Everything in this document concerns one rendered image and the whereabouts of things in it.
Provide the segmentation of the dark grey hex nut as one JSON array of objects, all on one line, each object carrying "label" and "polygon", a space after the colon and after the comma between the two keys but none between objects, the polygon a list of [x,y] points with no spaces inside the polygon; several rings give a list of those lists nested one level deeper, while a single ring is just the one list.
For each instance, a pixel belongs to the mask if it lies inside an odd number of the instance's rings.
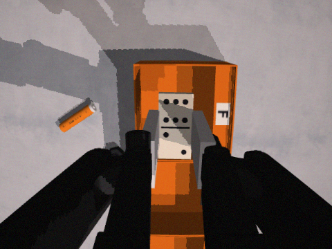
[{"label": "dark grey hex nut", "polygon": [[121,156],[121,155],[125,154],[125,152],[119,146],[112,147],[112,148],[110,148],[110,150],[111,150],[112,156],[118,156],[118,155]]}]

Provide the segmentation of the white domino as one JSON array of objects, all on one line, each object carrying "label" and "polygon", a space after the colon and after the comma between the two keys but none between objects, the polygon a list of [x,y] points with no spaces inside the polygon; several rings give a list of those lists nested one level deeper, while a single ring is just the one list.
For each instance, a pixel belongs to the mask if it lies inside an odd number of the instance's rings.
[{"label": "white domino", "polygon": [[193,104],[193,93],[158,93],[158,158],[191,159]]}]

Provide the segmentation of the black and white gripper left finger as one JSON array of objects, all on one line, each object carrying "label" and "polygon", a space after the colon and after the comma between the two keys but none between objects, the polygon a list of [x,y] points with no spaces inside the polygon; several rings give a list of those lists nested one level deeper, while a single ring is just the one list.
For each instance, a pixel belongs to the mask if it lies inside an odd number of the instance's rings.
[{"label": "black and white gripper left finger", "polygon": [[86,152],[1,222],[0,249],[79,249],[110,204],[93,249],[150,249],[159,111],[125,140],[121,156]]}]

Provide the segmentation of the orange battery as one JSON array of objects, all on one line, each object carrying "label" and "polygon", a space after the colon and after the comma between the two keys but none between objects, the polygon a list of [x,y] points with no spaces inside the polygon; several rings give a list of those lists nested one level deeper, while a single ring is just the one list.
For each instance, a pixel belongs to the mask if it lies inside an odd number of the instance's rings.
[{"label": "orange battery", "polygon": [[91,114],[97,111],[95,105],[90,103],[84,108],[80,109],[78,112],[74,113],[72,116],[67,118],[65,121],[59,124],[61,131],[66,132],[70,128],[74,127],[79,122],[83,121],[85,118],[89,117]]}]

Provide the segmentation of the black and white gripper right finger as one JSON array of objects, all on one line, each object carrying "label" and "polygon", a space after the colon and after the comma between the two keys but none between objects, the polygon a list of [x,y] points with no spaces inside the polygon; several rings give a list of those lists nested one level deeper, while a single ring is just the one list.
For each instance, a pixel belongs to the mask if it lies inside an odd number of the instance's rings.
[{"label": "black and white gripper right finger", "polygon": [[231,156],[203,111],[192,112],[191,150],[205,249],[332,249],[332,205],[271,156]]}]

